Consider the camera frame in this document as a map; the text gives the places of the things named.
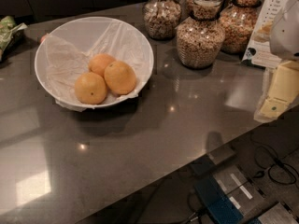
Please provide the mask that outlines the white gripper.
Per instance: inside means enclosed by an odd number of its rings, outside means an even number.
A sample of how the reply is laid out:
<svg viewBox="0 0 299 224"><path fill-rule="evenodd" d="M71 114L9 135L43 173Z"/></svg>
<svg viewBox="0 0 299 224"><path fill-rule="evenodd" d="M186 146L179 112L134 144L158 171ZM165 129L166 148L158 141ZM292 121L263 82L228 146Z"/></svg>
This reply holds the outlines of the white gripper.
<svg viewBox="0 0 299 224"><path fill-rule="evenodd" d="M299 60L299 0L288 0L273 20L270 51L284 60ZM261 123L276 120L299 95L299 62L282 61L263 74L263 94L254 119Z"/></svg>

